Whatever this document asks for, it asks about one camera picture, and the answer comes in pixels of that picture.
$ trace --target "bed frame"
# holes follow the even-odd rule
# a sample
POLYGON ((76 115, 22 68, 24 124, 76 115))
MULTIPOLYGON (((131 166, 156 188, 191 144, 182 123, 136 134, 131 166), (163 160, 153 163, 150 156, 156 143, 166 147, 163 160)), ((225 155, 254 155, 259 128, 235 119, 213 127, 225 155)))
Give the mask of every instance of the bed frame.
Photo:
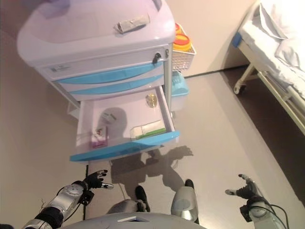
MULTIPOLYGON (((259 0, 253 4, 240 28, 242 28, 248 20, 251 20, 253 16, 259 13, 259 4, 259 0)), ((238 44, 238 48, 249 60, 250 65, 243 73, 243 76, 236 82, 234 93, 241 94, 246 87, 246 81, 260 78, 305 135, 305 100, 292 86, 289 85, 284 88, 277 82, 268 72, 267 66, 256 57, 255 53, 242 39, 238 44)))

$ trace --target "caster wheel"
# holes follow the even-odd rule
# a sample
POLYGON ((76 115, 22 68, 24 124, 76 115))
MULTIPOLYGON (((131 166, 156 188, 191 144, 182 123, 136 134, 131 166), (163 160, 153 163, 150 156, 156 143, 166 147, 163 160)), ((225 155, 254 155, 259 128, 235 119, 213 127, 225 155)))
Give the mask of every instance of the caster wheel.
POLYGON ((245 90, 246 85, 241 85, 240 87, 235 86, 234 87, 234 93, 235 94, 241 94, 245 90))

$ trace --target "white bed sheet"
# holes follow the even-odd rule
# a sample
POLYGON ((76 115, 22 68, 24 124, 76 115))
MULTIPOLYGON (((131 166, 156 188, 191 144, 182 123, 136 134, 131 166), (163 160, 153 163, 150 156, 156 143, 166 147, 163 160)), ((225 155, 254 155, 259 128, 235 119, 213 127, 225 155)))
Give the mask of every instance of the white bed sheet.
POLYGON ((276 79, 292 85, 305 99, 305 72, 285 65, 275 57, 281 40, 266 34, 259 17, 254 17, 239 30, 243 40, 266 65, 266 70, 276 79))

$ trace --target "blue drawer handle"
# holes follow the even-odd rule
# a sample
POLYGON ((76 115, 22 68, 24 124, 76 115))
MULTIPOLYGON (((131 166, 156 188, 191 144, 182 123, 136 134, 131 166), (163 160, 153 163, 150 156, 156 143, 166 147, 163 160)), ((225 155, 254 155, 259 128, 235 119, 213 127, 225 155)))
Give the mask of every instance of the blue drawer handle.
POLYGON ((160 146, 165 142, 175 139, 179 135, 179 131, 173 131, 161 135, 143 138, 140 140, 135 140, 132 142, 127 142, 117 146, 100 148, 89 151, 87 153, 72 155, 70 156, 70 161, 92 161, 128 155, 154 146, 160 146))
POLYGON ((94 87, 94 88, 89 88, 89 89, 84 89, 84 90, 78 90, 78 91, 73 91, 70 93, 71 94, 110 94, 110 93, 115 93, 115 92, 123 92, 123 91, 127 91, 127 90, 130 90, 133 88, 141 87, 148 83, 152 83, 152 82, 160 79, 161 77, 163 77, 163 75, 153 76, 150 78, 126 82, 126 83, 117 83, 117 84, 112 84, 109 86, 94 87))
POLYGON ((110 83, 119 80, 126 80, 143 73, 149 72, 159 66, 163 62, 158 62, 156 64, 145 64, 130 68, 106 71, 102 73, 93 73, 82 76, 75 76, 67 79, 57 80, 59 83, 70 83, 70 84, 95 84, 95 83, 110 83))

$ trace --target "yellow container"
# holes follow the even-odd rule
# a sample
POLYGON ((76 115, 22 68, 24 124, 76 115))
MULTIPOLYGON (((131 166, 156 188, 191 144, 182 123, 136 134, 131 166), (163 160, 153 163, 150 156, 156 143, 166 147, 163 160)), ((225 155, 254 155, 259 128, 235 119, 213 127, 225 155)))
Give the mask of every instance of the yellow container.
POLYGON ((189 49, 191 49, 191 47, 192 47, 192 43, 188 36, 182 33, 176 34, 176 39, 173 42, 174 50, 186 52, 189 49))

